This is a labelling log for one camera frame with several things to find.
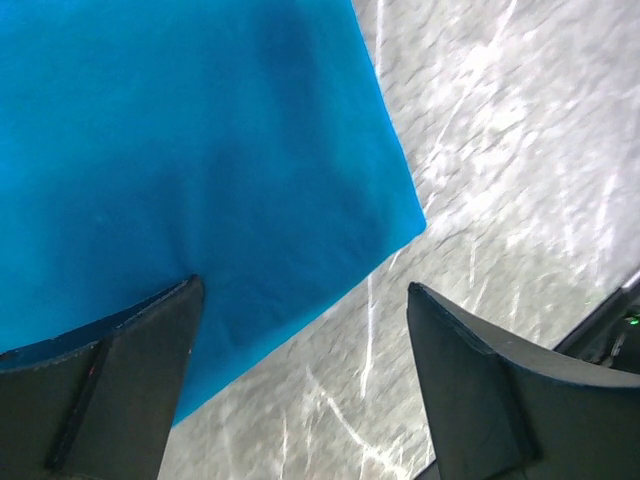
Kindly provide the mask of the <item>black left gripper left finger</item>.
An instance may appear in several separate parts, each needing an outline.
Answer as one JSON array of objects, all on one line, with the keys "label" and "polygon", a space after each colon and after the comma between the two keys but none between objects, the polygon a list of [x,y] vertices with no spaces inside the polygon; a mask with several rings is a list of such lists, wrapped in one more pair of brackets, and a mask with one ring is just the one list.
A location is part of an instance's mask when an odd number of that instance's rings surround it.
[{"label": "black left gripper left finger", "polygon": [[157,478],[203,304],[192,276],[2,353],[2,478]]}]

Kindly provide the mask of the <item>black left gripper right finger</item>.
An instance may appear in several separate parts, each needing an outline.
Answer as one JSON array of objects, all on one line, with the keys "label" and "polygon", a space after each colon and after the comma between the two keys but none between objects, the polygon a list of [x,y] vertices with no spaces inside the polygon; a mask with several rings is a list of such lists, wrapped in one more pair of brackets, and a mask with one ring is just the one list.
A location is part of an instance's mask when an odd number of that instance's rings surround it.
[{"label": "black left gripper right finger", "polygon": [[425,479],[635,479],[639,373],[587,363],[412,283],[407,321],[435,459]]}]

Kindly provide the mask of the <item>blue t shirt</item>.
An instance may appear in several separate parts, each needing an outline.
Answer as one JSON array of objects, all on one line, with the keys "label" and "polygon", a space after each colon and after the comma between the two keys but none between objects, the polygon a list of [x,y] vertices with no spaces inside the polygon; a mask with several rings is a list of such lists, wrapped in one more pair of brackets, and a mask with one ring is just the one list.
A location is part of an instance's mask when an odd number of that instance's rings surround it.
[{"label": "blue t shirt", "polygon": [[184,418],[425,229],[347,1],[5,1],[1,346],[191,275]]}]

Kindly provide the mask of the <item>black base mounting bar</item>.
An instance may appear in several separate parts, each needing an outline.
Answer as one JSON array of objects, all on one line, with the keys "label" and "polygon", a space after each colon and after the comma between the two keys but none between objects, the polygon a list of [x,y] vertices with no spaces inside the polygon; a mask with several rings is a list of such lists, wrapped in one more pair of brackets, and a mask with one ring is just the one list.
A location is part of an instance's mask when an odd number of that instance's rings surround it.
[{"label": "black base mounting bar", "polygon": [[639,373],[639,268],[554,348],[594,365]]}]

